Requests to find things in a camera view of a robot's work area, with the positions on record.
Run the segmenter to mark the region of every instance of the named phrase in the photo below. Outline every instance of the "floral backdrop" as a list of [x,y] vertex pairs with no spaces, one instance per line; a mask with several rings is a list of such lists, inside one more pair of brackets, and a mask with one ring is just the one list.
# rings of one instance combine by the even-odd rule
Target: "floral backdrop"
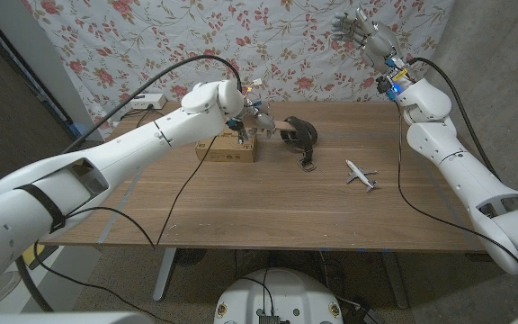
[[[454,0],[22,0],[56,47],[95,122],[161,69],[198,54],[231,62],[270,101],[383,101],[352,43],[330,39],[335,13],[361,6],[397,35],[407,57],[429,58]],[[200,60],[149,87],[170,101],[198,82],[233,77]],[[108,136],[123,109],[100,131]]]

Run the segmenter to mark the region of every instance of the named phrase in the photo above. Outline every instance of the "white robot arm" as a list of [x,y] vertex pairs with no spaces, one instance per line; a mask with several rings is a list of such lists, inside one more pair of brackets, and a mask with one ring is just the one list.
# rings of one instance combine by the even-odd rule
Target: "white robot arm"
[[84,221],[132,173],[171,149],[218,135],[246,113],[233,81],[198,84],[182,107],[100,146],[49,157],[0,180],[0,274],[36,240]]
[[[410,125],[406,139],[411,148],[431,160],[467,209],[473,228],[508,249],[518,258],[518,191],[501,183],[457,140],[449,117],[451,100],[426,79],[416,81],[393,32],[372,22],[361,9],[350,18],[338,13],[332,21],[333,38],[354,41],[383,74],[378,90],[403,107]],[[488,254],[509,274],[518,274],[515,260],[498,245],[480,238]]]

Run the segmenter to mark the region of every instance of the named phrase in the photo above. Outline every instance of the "tabletop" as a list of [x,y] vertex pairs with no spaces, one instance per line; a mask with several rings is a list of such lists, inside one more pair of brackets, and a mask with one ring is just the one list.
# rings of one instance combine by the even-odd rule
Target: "tabletop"
[[[179,106],[167,103],[162,113]],[[186,185],[167,222],[161,246],[179,248],[288,248],[369,251],[484,250],[478,239],[431,220],[406,205],[397,189],[399,119],[392,103],[271,103],[277,120],[296,116],[318,132],[304,172],[301,154],[279,134],[259,136],[254,163],[203,162]],[[159,117],[151,113],[145,121]],[[124,119],[114,139],[136,127],[140,115]],[[132,175],[103,204],[126,212],[154,241],[172,202],[199,160],[195,143],[175,148]],[[437,168],[406,144],[403,134],[401,187],[417,208],[472,228],[469,216]],[[345,160],[380,188],[366,193],[346,183]],[[46,241],[60,245],[147,245],[128,220],[97,211],[68,233]]]

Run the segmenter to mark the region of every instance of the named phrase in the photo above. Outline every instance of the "cardboard box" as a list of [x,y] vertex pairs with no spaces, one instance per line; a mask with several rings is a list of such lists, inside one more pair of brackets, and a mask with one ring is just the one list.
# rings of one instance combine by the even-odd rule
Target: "cardboard box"
[[[205,152],[213,139],[204,139],[197,142],[195,153],[197,158],[205,156]],[[212,162],[255,162],[255,150],[257,149],[257,138],[253,136],[243,144],[237,142],[237,132],[225,128],[215,139],[205,161]]]

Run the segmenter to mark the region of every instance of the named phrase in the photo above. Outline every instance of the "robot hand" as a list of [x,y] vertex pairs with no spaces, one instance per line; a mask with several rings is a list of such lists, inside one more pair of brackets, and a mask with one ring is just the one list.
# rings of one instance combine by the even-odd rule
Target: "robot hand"
[[382,22],[371,21],[361,8],[357,8],[353,18],[348,13],[337,13],[331,24],[331,30],[336,32],[331,38],[354,42],[364,52],[368,63],[380,73],[389,70],[386,59],[395,56],[402,58],[397,38],[391,29]]

